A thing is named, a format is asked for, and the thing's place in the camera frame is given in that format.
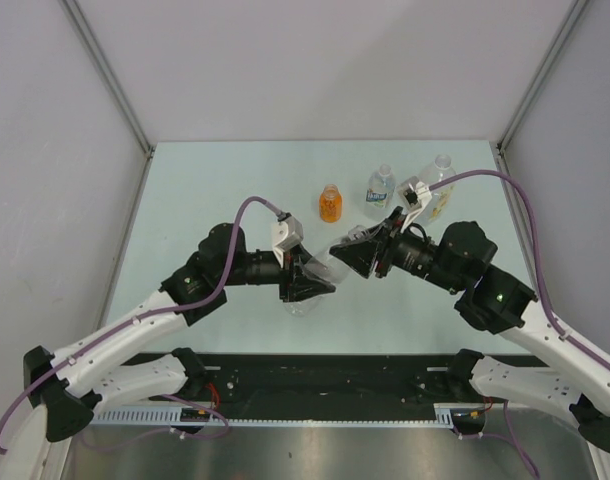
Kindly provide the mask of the clear bottle blue cap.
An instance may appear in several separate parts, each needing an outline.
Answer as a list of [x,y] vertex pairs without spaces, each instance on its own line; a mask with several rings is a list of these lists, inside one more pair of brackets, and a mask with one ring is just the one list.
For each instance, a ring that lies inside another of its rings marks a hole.
[[367,217],[382,220],[387,215],[395,187],[395,177],[388,164],[382,164],[370,175],[364,200],[364,212]]

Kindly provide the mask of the orange juice bottle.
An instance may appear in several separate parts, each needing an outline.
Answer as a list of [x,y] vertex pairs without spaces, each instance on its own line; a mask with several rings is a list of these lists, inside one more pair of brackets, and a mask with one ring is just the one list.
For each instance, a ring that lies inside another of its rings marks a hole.
[[335,184],[323,188],[319,197],[319,216],[326,223],[335,223],[342,216],[343,199]]

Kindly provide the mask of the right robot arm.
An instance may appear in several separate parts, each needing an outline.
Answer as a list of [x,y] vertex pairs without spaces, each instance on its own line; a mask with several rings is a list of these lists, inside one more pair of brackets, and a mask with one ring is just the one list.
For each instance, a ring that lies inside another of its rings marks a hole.
[[450,224],[438,243],[413,232],[401,210],[356,237],[333,245],[332,257],[364,278],[397,267],[451,294],[459,315],[476,330],[499,335],[552,368],[546,374],[462,350],[446,376],[458,401],[476,394],[503,398],[557,417],[610,454],[610,357],[591,360],[588,344],[560,331],[536,293],[492,259],[497,246],[474,221]]

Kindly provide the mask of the small clear bottle white cap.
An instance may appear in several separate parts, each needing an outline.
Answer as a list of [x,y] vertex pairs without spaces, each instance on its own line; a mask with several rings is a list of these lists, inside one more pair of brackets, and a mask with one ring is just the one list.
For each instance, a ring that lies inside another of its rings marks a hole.
[[[336,244],[346,243],[362,237],[365,230],[366,227],[364,225],[356,225],[345,235],[329,242],[312,259],[307,261],[305,271],[338,287],[349,275],[350,268],[333,257],[329,250]],[[284,309],[294,317],[305,317],[316,309],[322,300],[323,296],[316,296],[301,302],[285,303]]]

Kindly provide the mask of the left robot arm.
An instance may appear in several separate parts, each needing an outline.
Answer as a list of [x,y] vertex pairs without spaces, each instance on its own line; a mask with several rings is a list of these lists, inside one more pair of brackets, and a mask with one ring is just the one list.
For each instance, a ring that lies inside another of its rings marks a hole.
[[227,302],[228,286],[275,285],[284,303],[331,294],[336,287],[312,271],[315,258],[288,224],[280,254],[246,248],[231,223],[213,227],[187,262],[118,322],[54,353],[38,346],[23,359],[24,383],[33,407],[46,409],[46,439],[66,440],[95,416],[152,397],[199,397],[211,376],[189,348],[176,348],[149,363],[129,359],[160,337],[185,330]]

